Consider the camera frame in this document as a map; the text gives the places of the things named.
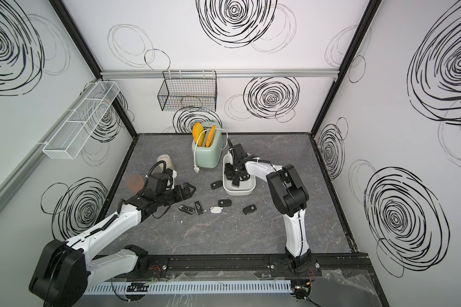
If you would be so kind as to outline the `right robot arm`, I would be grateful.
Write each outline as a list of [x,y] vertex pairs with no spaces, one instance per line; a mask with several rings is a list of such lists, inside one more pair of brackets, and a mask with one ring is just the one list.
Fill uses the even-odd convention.
[[223,187],[226,193],[247,196],[255,189],[257,179],[268,184],[272,202],[284,218],[289,270],[298,271],[311,259],[305,228],[309,194],[300,175],[293,165],[275,165],[247,153],[241,144],[227,143],[229,152],[223,159]]

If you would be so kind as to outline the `black chrome Bentley key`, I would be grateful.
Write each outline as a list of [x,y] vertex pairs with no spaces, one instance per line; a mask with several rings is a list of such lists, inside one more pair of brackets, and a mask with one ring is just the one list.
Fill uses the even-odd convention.
[[195,206],[195,210],[196,210],[198,215],[201,215],[201,214],[204,213],[204,209],[202,208],[202,205],[201,205],[201,203],[199,201],[196,201],[194,203],[194,206]]

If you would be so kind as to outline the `white key tag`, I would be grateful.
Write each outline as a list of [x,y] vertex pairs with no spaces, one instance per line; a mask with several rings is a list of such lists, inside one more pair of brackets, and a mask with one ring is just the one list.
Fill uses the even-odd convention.
[[222,211],[223,211],[223,208],[219,207],[219,206],[213,206],[213,207],[210,208],[210,212],[214,213],[214,214],[219,214]]

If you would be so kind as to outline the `black VW key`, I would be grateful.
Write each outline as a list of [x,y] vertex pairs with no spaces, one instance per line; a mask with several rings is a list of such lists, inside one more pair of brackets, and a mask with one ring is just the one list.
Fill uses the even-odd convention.
[[222,180],[217,180],[215,182],[212,182],[210,187],[211,189],[218,189],[218,188],[222,188],[224,185],[223,181]]
[[219,207],[230,207],[232,204],[233,202],[230,199],[221,199],[218,201]]

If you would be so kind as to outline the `black Porsche key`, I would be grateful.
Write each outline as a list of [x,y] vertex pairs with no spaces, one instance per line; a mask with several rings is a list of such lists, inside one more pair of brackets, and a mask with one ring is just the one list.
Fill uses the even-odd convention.
[[188,207],[186,205],[180,205],[178,209],[185,214],[193,215],[195,213],[195,209],[193,207]]

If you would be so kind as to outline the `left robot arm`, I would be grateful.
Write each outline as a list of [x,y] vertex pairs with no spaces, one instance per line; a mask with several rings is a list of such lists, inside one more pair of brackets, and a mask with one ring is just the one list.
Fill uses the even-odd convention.
[[73,306],[86,290],[119,275],[143,276],[149,271],[148,253],[130,244],[119,252],[98,254],[160,207],[190,199],[196,187],[174,183],[170,170],[146,176],[143,188],[117,210],[88,230],[67,240],[52,240],[43,249],[29,291],[47,306]]

